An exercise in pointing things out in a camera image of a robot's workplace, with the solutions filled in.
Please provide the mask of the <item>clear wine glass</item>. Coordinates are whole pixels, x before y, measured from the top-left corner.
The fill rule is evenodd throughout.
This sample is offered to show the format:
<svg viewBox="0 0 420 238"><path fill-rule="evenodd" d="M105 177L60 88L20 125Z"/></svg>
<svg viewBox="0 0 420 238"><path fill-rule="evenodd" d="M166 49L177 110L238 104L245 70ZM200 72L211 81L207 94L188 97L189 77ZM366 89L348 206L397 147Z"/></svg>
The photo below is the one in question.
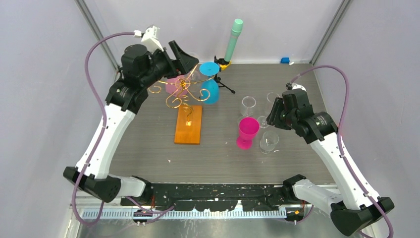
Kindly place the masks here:
<svg viewBox="0 0 420 238"><path fill-rule="evenodd" d="M277 97L280 97L279 94L275 92L269 92L266 95L265 102L264 102L264 108L263 108L263 114L257 118L257 121L259 122L260 128L267 128L269 127L267 123L267 117L269 113L271 112L272 106L274 104L274 101Z"/></svg>

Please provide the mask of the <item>blue plastic wine glass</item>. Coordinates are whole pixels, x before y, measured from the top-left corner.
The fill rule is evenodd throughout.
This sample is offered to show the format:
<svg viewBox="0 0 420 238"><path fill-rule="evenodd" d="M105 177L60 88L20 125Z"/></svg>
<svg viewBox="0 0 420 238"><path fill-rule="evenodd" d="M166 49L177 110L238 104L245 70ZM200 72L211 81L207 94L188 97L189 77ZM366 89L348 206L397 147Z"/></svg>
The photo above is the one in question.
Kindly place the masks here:
<svg viewBox="0 0 420 238"><path fill-rule="evenodd" d="M219 87L213 77L219 72L219 66L215 62L205 62L199 67L202 75L207 77L207 81L201 85L200 99L204 104L213 105L219 100Z"/></svg>

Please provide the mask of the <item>clear flute glass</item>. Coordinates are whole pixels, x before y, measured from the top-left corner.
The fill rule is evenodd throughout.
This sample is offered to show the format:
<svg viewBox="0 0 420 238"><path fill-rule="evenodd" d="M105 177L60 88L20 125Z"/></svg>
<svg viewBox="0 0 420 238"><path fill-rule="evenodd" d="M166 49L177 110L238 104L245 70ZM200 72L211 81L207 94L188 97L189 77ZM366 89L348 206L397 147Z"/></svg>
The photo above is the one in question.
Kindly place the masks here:
<svg viewBox="0 0 420 238"><path fill-rule="evenodd" d="M240 114L239 118L237 119L237 123L239 124L240 121L246 117L251 117L254 114L254 109L256 106L256 100L252 96L246 96L242 99L240 105Z"/></svg>

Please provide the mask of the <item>magenta plastic wine glass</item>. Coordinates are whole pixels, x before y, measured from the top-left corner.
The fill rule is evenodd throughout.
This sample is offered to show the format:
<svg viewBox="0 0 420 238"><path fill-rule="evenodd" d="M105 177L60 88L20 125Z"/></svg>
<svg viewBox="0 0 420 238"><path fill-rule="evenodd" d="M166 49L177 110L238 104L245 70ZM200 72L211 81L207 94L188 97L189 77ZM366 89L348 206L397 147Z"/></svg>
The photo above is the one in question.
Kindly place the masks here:
<svg viewBox="0 0 420 238"><path fill-rule="evenodd" d="M252 146L253 139L260 129L259 122L252 117L245 117L238 124L236 144L240 149L247 150Z"/></svg>

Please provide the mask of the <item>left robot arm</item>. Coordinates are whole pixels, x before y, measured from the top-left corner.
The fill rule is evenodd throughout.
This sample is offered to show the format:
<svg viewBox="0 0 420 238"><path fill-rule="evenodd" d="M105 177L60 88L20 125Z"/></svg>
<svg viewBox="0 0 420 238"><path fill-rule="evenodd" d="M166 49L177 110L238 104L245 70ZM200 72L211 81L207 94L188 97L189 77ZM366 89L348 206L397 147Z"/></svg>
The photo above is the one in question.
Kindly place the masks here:
<svg viewBox="0 0 420 238"><path fill-rule="evenodd" d="M189 73L199 60L184 52L175 41L169 42L175 58L165 48L144 44L130 45L121 57L121 76L110 87L103 116L85 155L63 176L81 190L109 203L118 197L131 197L140 205L152 198L150 182L138 176L121 177L109 173L112 158L123 134L149 95L148 89L162 78Z"/></svg>

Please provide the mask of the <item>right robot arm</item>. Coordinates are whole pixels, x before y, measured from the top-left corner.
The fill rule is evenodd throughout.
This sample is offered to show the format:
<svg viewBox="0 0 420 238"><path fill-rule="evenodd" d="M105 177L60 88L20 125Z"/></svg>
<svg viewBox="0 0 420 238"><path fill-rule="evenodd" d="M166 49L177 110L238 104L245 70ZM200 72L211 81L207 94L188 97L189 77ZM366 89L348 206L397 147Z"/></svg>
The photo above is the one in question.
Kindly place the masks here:
<svg viewBox="0 0 420 238"><path fill-rule="evenodd" d="M339 193L333 193L312 183L303 175L284 180L281 188L288 203L304 200L332 219L345 236L364 229L384 218L394 209L390 197L380 196L367 182L355 165L342 139L338 127L326 112L314 113L305 90L292 89L277 97L267 117L267 123L279 129L294 130L318 154Z"/></svg>

